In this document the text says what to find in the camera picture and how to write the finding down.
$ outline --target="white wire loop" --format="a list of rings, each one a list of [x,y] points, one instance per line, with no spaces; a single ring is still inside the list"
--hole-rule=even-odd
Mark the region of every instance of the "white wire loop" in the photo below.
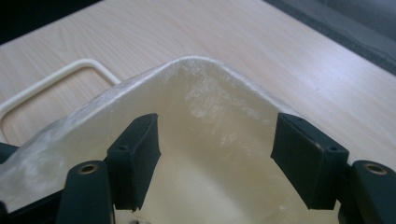
[[[65,77],[75,73],[77,70],[90,67],[93,68],[104,80],[113,86],[120,83],[120,80],[108,71],[103,65],[93,59],[80,59],[70,63],[62,69],[52,73],[51,75],[41,79],[33,86],[21,91],[10,99],[0,104],[0,123],[3,117],[18,105],[26,102],[38,93],[57,83]],[[7,139],[0,128],[0,142],[7,143]]]

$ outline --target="light wooden table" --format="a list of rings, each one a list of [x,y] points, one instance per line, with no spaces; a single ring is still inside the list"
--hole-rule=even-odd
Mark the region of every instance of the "light wooden table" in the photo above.
[[[263,1],[104,1],[0,47],[0,103],[81,58],[127,79],[185,55],[230,65],[348,148],[396,170],[396,77]],[[86,69],[10,112],[19,146],[109,85]]]

